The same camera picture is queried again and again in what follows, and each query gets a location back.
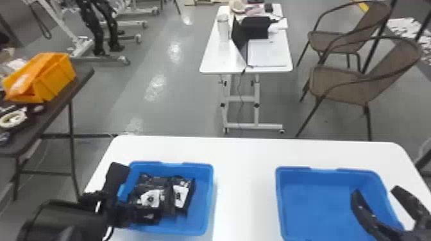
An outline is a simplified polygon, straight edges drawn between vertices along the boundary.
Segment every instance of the white table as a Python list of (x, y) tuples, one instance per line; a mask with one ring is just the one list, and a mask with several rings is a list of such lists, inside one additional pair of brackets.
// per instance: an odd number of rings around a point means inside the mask
[[(112, 162), (128, 165), (134, 160), (213, 165), (215, 187), (210, 224), (207, 233), (200, 237), (116, 229), (111, 240), (283, 241), (275, 190), (278, 166), (373, 170), (380, 175), (387, 190), (399, 185), (431, 210), (427, 186), (407, 153), (394, 143), (120, 136), (110, 144), (85, 191), (102, 188)], [(257, 192), (264, 197), (258, 202), (253, 201)], [(411, 229), (412, 219), (391, 194), (388, 196), (399, 220)]]
[[(230, 16), (230, 26), (232, 27), (233, 13), (230, 11), (229, 6), (221, 6), (216, 16), (226, 13)], [(282, 6), (278, 3), (273, 3), (273, 13), (278, 16), (283, 16)], [(219, 30), (217, 27), (217, 19), (214, 20), (210, 38), (208, 39), (207, 48), (203, 55), (201, 67), (199, 68), (202, 74), (217, 74), (220, 77), (221, 87), (221, 112), (223, 116), (224, 132), (229, 128), (242, 128), (242, 129), (283, 129), (281, 124), (262, 124), (259, 123), (259, 107), (260, 107), (260, 79), (259, 74), (263, 73), (283, 73), (293, 70), (291, 53), (289, 50), (289, 42), (287, 40), (285, 29), (287, 28), (287, 20), (284, 18), (275, 27), (278, 28), (276, 33), (270, 34), (273, 46), (271, 48), (279, 49), (281, 53), (285, 54), (285, 66), (279, 67), (246, 67), (247, 64), (236, 48), (232, 40), (228, 42), (221, 42)], [(248, 53), (262, 53), (261, 49), (249, 49)], [(229, 102), (240, 102), (239, 96), (230, 95), (230, 87), (232, 78), (236, 75), (240, 77), (241, 72), (246, 69), (246, 74), (254, 75), (254, 89), (253, 96), (242, 96), (244, 102), (252, 102), (255, 105), (254, 122), (253, 123), (231, 123), (228, 122), (228, 107)]]

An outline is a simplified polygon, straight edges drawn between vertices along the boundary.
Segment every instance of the orange plastic crate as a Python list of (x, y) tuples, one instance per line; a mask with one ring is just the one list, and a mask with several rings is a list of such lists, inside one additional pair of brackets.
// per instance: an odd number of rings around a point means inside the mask
[(75, 77), (68, 54), (40, 53), (3, 80), (4, 99), (25, 103), (50, 101)]

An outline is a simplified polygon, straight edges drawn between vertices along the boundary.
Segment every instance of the white bottle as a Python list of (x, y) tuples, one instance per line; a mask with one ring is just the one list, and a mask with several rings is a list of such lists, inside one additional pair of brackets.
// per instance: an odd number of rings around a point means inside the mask
[(227, 42), (230, 38), (229, 16), (220, 14), (217, 16), (217, 27), (219, 29), (220, 41)]

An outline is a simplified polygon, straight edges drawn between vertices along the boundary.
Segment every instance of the blue tray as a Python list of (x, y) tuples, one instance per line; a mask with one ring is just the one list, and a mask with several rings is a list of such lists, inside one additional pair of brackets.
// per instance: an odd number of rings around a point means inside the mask
[(284, 240), (375, 240), (350, 209), (358, 189), (377, 218), (403, 230), (379, 176), (367, 170), (279, 167), (275, 172), (278, 215)]
[(188, 214), (176, 217), (163, 217), (157, 226), (132, 224), (127, 229), (146, 233), (171, 233), (179, 235), (203, 235), (208, 228), (208, 218), (212, 204), (213, 168), (208, 164), (199, 163), (162, 163), (132, 162), (127, 181), (120, 187), (117, 196), (120, 201), (127, 201), (128, 194), (133, 190), (141, 172), (153, 176), (180, 175), (185, 179), (195, 178), (196, 189), (192, 196)]

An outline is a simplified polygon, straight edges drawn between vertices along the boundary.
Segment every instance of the wicker chair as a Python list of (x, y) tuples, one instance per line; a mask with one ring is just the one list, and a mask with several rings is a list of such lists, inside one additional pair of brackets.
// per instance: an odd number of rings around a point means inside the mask
[[(359, 3), (367, 3), (369, 5), (369, 10), (364, 14), (359, 23), (356, 25), (355, 29), (347, 33), (337, 33), (337, 32), (327, 32), (318, 31), (317, 27), (321, 19), (328, 13), (332, 13), (336, 10), (340, 10), (347, 6), (351, 6)], [(332, 8), (326, 11), (317, 19), (316, 25), (313, 31), (308, 33), (308, 42), (305, 45), (304, 50), (301, 53), (300, 59), (296, 66), (298, 67), (304, 57), (305, 51), (307, 51), (308, 46), (311, 46), (313, 50), (317, 52), (319, 57), (321, 53), (331, 44), (336, 42), (337, 45), (342, 45), (348, 42), (354, 42), (356, 40), (367, 39), (372, 36), (378, 27), (380, 27), (386, 19), (391, 15), (391, 7), (387, 4), (387, 1), (355, 1), (352, 3), (347, 3), (340, 5), (338, 7)], [(347, 68), (350, 68), (350, 55), (353, 54), (357, 58), (357, 69), (360, 71), (360, 55), (358, 54), (359, 49), (364, 46), (363, 42), (357, 42), (356, 44), (344, 45), (334, 50), (331, 53), (345, 54), (347, 61)]]
[[(370, 40), (393, 40), (396, 45), (369, 73), (363, 74), (323, 65), (328, 55), (336, 51), (338, 47), (344, 47), (348, 44), (363, 44)], [(422, 50), (417, 43), (401, 37), (372, 37), (367, 40), (329, 46), (320, 58), (319, 63), (311, 68), (310, 78), (303, 88), (300, 102), (310, 90), (311, 94), (316, 97), (316, 103), (296, 137), (304, 130), (304, 127), (308, 124), (322, 101), (330, 99), (363, 107), (367, 119), (368, 140), (371, 141), (373, 138), (368, 103), (378, 97), (401, 75), (415, 65), (420, 60), (421, 55)]]

